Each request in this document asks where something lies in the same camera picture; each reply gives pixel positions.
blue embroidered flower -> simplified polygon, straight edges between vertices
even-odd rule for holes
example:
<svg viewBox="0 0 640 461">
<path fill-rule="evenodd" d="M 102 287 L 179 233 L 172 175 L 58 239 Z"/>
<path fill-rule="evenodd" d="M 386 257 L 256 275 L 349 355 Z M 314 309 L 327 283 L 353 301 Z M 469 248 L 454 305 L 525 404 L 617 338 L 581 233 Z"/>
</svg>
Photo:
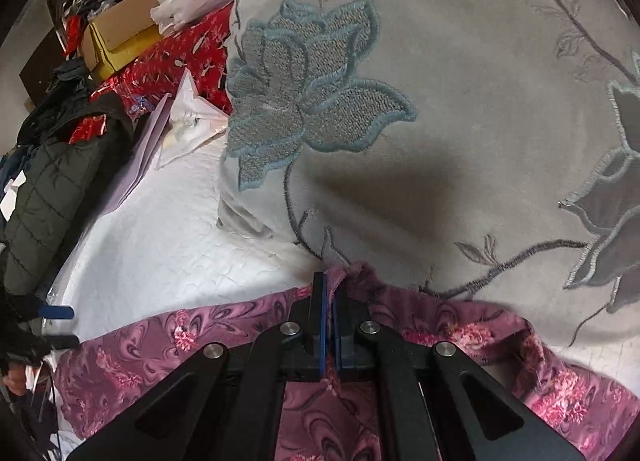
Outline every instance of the blue embroidered flower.
<svg viewBox="0 0 640 461">
<path fill-rule="evenodd" d="M 390 123 L 415 120 L 401 93 L 354 77 L 378 34 L 372 0 L 328 14 L 284 0 L 269 22 L 249 22 L 227 81 L 234 107 L 227 152 L 239 158 L 240 190 L 261 185 L 268 170 L 292 162 L 303 144 L 360 152 Z"/>
<path fill-rule="evenodd" d="M 640 300 L 640 88 L 612 82 L 609 93 L 622 146 L 610 151 L 561 206 L 596 234 L 564 287 L 615 281 L 607 306 L 615 313 Z"/>
</svg>

quilted jacket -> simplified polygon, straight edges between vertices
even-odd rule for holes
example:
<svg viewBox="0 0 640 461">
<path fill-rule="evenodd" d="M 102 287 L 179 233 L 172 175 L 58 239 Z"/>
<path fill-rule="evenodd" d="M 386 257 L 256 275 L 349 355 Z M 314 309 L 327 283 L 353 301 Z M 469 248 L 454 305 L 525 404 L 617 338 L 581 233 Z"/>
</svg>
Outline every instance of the quilted jacket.
<svg viewBox="0 0 640 461">
<path fill-rule="evenodd" d="M 68 143 L 79 119 L 101 114 L 107 125 L 102 136 Z M 65 113 L 45 136 L 4 229 L 0 271 L 12 295 L 36 288 L 45 293 L 50 287 L 113 176 L 129 158 L 133 127 L 118 96 L 110 93 Z"/>
</svg>

red cloth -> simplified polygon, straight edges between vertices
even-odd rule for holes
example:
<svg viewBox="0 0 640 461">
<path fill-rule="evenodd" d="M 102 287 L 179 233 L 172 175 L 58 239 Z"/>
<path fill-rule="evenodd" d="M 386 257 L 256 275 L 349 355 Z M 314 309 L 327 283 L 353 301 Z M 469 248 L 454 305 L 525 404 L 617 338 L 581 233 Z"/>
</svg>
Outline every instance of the red cloth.
<svg viewBox="0 0 640 461">
<path fill-rule="evenodd" d="M 207 14 L 200 22 L 148 48 L 91 95 L 93 101 L 113 90 L 133 119 L 153 110 L 165 93 L 175 96 L 184 74 L 191 71 L 198 93 L 231 113 L 226 96 L 226 48 L 232 4 Z"/>
<path fill-rule="evenodd" d="M 94 136 L 102 136 L 106 131 L 106 115 L 87 116 L 78 123 L 76 130 L 69 138 L 69 144 L 74 144 L 81 140 L 89 141 Z"/>
<path fill-rule="evenodd" d="M 65 57 L 71 55 L 80 46 L 82 40 L 82 18 L 70 16 L 66 20 L 66 48 Z"/>
</svg>

pillow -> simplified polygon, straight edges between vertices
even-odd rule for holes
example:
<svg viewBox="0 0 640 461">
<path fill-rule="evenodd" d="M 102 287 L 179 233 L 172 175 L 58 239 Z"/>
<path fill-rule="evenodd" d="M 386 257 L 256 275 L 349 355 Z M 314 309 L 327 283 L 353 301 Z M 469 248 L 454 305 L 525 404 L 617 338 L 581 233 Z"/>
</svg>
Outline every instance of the pillow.
<svg viewBox="0 0 640 461">
<path fill-rule="evenodd" d="M 224 228 L 640 332 L 640 48 L 615 0 L 236 0 Z"/>
</svg>

metal screw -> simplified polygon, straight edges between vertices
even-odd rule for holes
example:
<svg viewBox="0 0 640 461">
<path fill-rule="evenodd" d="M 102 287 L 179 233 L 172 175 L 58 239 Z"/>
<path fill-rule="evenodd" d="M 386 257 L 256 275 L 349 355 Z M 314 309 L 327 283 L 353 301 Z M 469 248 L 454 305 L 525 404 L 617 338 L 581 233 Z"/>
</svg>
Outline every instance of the metal screw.
<svg viewBox="0 0 640 461">
<path fill-rule="evenodd" d="M 206 346 L 204 346 L 202 352 L 207 358 L 215 360 L 216 358 L 220 358 L 225 353 L 225 348 L 223 348 L 222 345 L 216 343 L 207 344 Z"/>
<path fill-rule="evenodd" d="M 285 322 L 280 326 L 280 332 L 283 335 L 293 336 L 295 334 L 298 334 L 299 331 L 300 331 L 300 326 L 295 322 Z"/>
<path fill-rule="evenodd" d="M 439 342 L 436 344 L 436 352 L 440 356 L 453 356 L 456 353 L 456 346 L 451 342 Z"/>
<path fill-rule="evenodd" d="M 360 324 L 360 331 L 362 331 L 365 335 L 375 335 L 378 331 L 380 331 L 380 324 L 377 322 L 373 322 L 372 320 L 366 320 L 362 324 Z"/>
</svg>

